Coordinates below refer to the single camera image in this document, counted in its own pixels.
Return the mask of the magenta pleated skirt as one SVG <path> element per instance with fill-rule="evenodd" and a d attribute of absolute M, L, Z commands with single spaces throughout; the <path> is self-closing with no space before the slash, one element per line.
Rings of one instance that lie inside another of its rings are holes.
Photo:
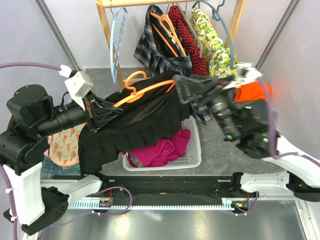
<path fill-rule="evenodd" d="M 185 155 L 191 132 L 180 129 L 171 139 L 160 138 L 156 145 L 145 146 L 122 154 L 134 168 L 163 167 Z"/>

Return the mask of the black skirt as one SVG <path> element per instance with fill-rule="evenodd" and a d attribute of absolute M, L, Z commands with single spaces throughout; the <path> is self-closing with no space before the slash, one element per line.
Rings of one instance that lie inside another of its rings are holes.
<path fill-rule="evenodd" d="M 154 146 L 161 138 L 172 139 L 191 115 L 188 104 L 179 100 L 176 87 L 170 85 L 146 92 L 133 103 L 121 105 L 121 116 L 92 133 L 85 125 L 79 135 L 78 156 L 83 174 L 95 174 L 118 155 Z"/>

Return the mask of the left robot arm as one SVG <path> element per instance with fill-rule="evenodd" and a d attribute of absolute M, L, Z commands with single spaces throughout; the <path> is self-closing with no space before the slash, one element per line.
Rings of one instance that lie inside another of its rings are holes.
<path fill-rule="evenodd" d="M 58 221 L 69 205 L 92 194 L 104 197 L 110 191 L 108 182 L 91 174 L 66 185 L 41 185 L 44 153 L 50 147 L 48 136 L 83 123 L 96 133 L 123 112 L 92 93 L 83 103 L 54 106 L 53 98 L 38 84 L 21 87 L 7 101 L 11 119 L 0 135 L 0 170 L 10 199 L 4 216 L 21 224 L 29 236 Z"/>

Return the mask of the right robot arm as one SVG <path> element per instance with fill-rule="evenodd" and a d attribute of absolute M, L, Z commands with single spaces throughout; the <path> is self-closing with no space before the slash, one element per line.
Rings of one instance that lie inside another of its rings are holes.
<path fill-rule="evenodd" d="M 276 130 L 276 116 L 271 95 L 260 81 L 260 74 L 226 78 L 175 75 L 176 89 L 182 103 L 198 96 L 197 106 L 207 105 L 224 134 L 226 142 L 252 159 L 263 160 L 283 168 L 274 174 L 234 173 L 229 191 L 235 197 L 245 192 L 290 194 L 300 200 L 319 202 L 320 161 L 298 149 Z M 265 99 L 235 102 L 229 91 L 258 82 Z"/>

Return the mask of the light blue hanger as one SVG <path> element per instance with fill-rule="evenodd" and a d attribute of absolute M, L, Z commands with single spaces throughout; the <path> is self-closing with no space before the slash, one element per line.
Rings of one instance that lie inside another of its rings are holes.
<path fill-rule="evenodd" d="M 118 77 L 119 57 L 122 46 L 122 40 L 127 20 L 128 10 L 125 7 L 117 9 L 113 15 L 111 30 L 110 30 L 110 73 L 112 81 L 115 84 Z M 117 21 L 120 20 L 119 34 L 116 36 Z"/>

